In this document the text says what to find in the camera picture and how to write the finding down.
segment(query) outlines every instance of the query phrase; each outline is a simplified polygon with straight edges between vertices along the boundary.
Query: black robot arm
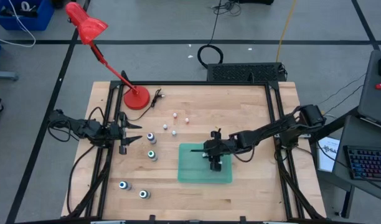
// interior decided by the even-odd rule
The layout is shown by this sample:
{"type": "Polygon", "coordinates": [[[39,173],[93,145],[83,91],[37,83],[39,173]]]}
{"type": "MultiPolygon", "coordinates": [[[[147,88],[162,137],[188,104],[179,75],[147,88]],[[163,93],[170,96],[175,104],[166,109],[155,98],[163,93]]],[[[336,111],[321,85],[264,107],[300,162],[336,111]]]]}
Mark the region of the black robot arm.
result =
{"type": "Polygon", "coordinates": [[[105,126],[95,119],[73,119],[64,115],[62,110],[54,110],[49,115],[49,128],[68,129],[80,139],[87,138],[92,145],[97,147],[107,147],[112,141],[120,140],[119,153],[126,154],[126,146],[142,136],[127,138],[125,128],[138,129],[142,127],[130,124],[124,112],[120,112],[120,120],[121,126],[117,123],[108,123],[105,126]]]}
{"type": "Polygon", "coordinates": [[[229,135],[229,139],[221,139],[220,130],[212,131],[214,138],[204,143],[204,149],[192,150],[193,152],[204,152],[204,157],[210,161],[210,169],[221,171],[220,156],[227,154],[243,154],[250,152],[260,141],[280,135],[281,145],[284,147],[295,147],[298,137],[308,134],[323,127],[325,118],[322,116],[318,106],[298,106],[290,114],[272,124],[267,124],[254,131],[240,131],[229,135]]]}

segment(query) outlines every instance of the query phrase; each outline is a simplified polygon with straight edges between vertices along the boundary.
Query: green acrylic plate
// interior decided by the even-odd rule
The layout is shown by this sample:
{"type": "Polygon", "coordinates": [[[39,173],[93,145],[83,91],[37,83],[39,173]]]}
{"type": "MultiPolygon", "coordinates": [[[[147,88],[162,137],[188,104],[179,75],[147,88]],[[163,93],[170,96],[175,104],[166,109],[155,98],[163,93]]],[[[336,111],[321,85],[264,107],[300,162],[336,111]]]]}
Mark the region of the green acrylic plate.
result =
{"type": "Polygon", "coordinates": [[[203,149],[203,144],[179,145],[178,181],[194,184],[229,184],[232,182],[231,155],[221,157],[221,172],[210,170],[208,158],[202,157],[202,152],[191,152],[192,149],[203,149]]]}

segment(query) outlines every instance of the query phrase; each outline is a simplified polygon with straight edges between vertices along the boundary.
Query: small bottle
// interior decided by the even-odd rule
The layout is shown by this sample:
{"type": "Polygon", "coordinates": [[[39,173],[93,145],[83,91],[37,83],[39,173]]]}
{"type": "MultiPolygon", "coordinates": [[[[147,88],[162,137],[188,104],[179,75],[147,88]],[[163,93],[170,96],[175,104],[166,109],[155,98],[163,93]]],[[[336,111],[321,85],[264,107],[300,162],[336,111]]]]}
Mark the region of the small bottle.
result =
{"type": "Polygon", "coordinates": [[[119,187],[123,190],[131,190],[131,184],[127,181],[121,181],[119,187]]]}
{"type": "Polygon", "coordinates": [[[157,159],[158,159],[158,155],[156,155],[156,153],[154,153],[154,151],[149,151],[149,152],[148,152],[148,157],[149,157],[153,162],[156,162],[157,159]]]}
{"type": "Polygon", "coordinates": [[[156,138],[154,137],[154,134],[152,134],[152,133],[149,133],[146,137],[151,142],[151,144],[155,144],[157,141],[156,138]]]}
{"type": "Polygon", "coordinates": [[[142,198],[142,199],[149,199],[151,197],[151,193],[148,192],[147,190],[141,190],[139,192],[139,196],[142,198]]]}

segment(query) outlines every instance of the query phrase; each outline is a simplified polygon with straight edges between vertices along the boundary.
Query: black floor line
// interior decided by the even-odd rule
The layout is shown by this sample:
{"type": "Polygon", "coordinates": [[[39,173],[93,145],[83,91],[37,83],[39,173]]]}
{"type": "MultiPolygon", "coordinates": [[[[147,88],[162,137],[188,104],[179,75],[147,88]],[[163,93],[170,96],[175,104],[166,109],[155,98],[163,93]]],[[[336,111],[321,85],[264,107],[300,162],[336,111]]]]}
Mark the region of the black floor line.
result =
{"type": "MultiPolygon", "coordinates": [[[[90,0],[85,1],[84,6],[83,6],[84,10],[88,9],[89,3],[90,3],[90,0]]],[[[31,174],[34,170],[35,162],[37,161],[37,157],[38,157],[40,149],[41,149],[42,141],[44,140],[44,136],[45,136],[45,133],[47,131],[48,117],[49,117],[49,114],[55,108],[55,104],[56,104],[56,101],[57,101],[57,98],[59,95],[60,87],[62,86],[63,80],[65,78],[65,74],[66,74],[68,65],[70,63],[70,59],[72,58],[73,50],[74,50],[74,47],[76,46],[75,41],[77,40],[77,38],[78,38],[78,32],[77,32],[77,30],[75,30],[75,32],[73,33],[73,36],[72,36],[71,43],[68,47],[65,59],[63,60],[62,68],[60,69],[58,78],[57,78],[56,83],[55,83],[54,90],[52,91],[52,95],[51,95],[51,98],[50,98],[49,103],[48,103],[47,111],[45,112],[44,118],[43,118],[42,123],[41,123],[40,130],[37,134],[37,138],[35,139],[35,143],[34,143],[32,151],[31,151],[30,158],[27,161],[27,165],[26,165],[26,168],[24,170],[24,173],[23,173],[23,176],[21,179],[21,183],[19,184],[19,188],[16,192],[14,201],[11,205],[11,209],[10,209],[9,214],[7,216],[6,223],[10,224],[10,223],[15,223],[15,221],[16,221],[17,213],[19,212],[19,209],[21,207],[21,203],[22,203],[24,194],[26,192],[27,186],[29,185],[31,174]]]]}
{"type": "Polygon", "coordinates": [[[357,0],[351,0],[352,1],[352,4],[354,5],[355,7],[355,10],[357,11],[357,14],[358,14],[358,17],[359,17],[359,20],[360,22],[362,23],[362,26],[364,27],[365,29],[365,32],[367,34],[367,37],[369,38],[369,40],[371,41],[372,43],[372,46],[375,50],[380,50],[380,47],[379,45],[377,44],[377,41],[375,39],[375,36],[373,35],[372,33],[372,30],[370,29],[367,21],[366,21],[366,18],[364,16],[364,13],[362,12],[362,10],[360,9],[360,6],[358,4],[358,1],[357,0]]]}
{"type": "MultiPolygon", "coordinates": [[[[8,40],[15,44],[32,44],[33,40],[8,40]]],[[[94,40],[99,45],[206,44],[209,40],[94,40]]],[[[37,40],[36,44],[71,44],[72,40],[37,40]]],[[[279,40],[213,40],[213,44],[277,45],[279,40]]],[[[283,45],[370,45],[370,40],[284,40],[283,45]]]]}

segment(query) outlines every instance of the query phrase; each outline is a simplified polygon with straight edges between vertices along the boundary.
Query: white paper sheet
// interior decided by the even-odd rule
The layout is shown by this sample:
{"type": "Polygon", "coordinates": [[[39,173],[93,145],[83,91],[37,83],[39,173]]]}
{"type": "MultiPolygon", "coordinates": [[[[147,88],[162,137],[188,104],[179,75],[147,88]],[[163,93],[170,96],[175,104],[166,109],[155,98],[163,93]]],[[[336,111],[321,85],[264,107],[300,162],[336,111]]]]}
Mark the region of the white paper sheet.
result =
{"type": "MultiPolygon", "coordinates": [[[[339,149],[340,141],[333,138],[322,138],[319,141],[319,145],[325,151],[325,153],[333,159],[336,159],[336,155],[339,149]]],[[[321,171],[332,172],[334,161],[328,158],[318,147],[318,169],[321,171]]]]}

